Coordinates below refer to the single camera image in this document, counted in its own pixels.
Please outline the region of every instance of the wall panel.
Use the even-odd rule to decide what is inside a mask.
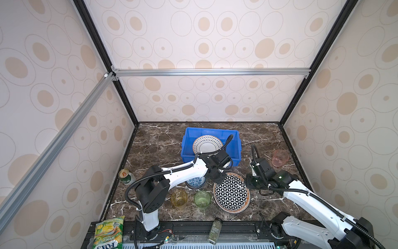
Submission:
[[[139,121],[279,121],[303,75],[121,77]]]
[[[0,4],[0,203],[104,75],[68,0]]]
[[[80,248],[99,220],[132,132],[110,84],[1,234],[0,249]]]
[[[345,0],[85,1],[121,69],[308,67]]]
[[[397,1],[363,1],[285,125],[313,189],[398,244]]]

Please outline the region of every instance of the pink plastic cup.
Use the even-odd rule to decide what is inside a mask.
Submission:
[[[289,160],[289,153],[284,149],[278,149],[272,156],[272,164],[279,168],[282,167]]]

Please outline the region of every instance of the green beer can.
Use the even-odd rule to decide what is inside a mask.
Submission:
[[[122,169],[121,171],[119,171],[119,179],[125,185],[130,185],[132,183],[131,182],[131,173],[128,169]]]

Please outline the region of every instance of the marble tabletop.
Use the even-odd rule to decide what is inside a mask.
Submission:
[[[271,160],[277,149],[288,149],[282,137],[282,133],[277,124],[266,123],[142,123],[138,128],[130,153],[125,164],[134,176],[139,179],[154,164],[162,167],[172,167],[182,164],[181,142],[187,127],[214,128],[214,129],[233,129],[239,131],[242,142],[242,160],[238,166],[230,171],[246,177],[251,173],[251,144],[256,144],[262,157]],[[291,174],[297,174],[301,180],[296,165],[290,156],[289,161],[280,169],[287,170]],[[218,217],[225,221],[251,221],[261,220],[261,212],[266,220],[271,220],[280,211],[285,211],[301,220],[314,220],[314,218],[292,201],[274,193],[270,196],[262,196],[258,190],[250,190],[251,200],[248,208],[239,214],[230,214],[221,210],[215,203],[213,196],[213,185],[208,180],[201,190],[208,191],[212,200],[206,208],[198,208],[193,202],[193,196],[198,190],[188,188],[182,183],[171,189],[165,202],[159,208],[160,221],[212,221]],[[119,182],[115,195],[109,206],[106,219],[125,216],[125,220],[133,221],[137,215],[135,207],[128,204],[124,199],[127,186]],[[175,189],[184,189],[188,194],[188,202],[184,209],[179,210],[172,206],[170,195]],[[130,197],[135,199],[132,190]]]

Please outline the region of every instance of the blue and white porcelain bowl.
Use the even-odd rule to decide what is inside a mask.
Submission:
[[[200,189],[202,188],[206,183],[206,177],[195,177],[192,179],[189,179],[188,181],[185,182],[185,184],[188,186],[188,188],[191,189]]]

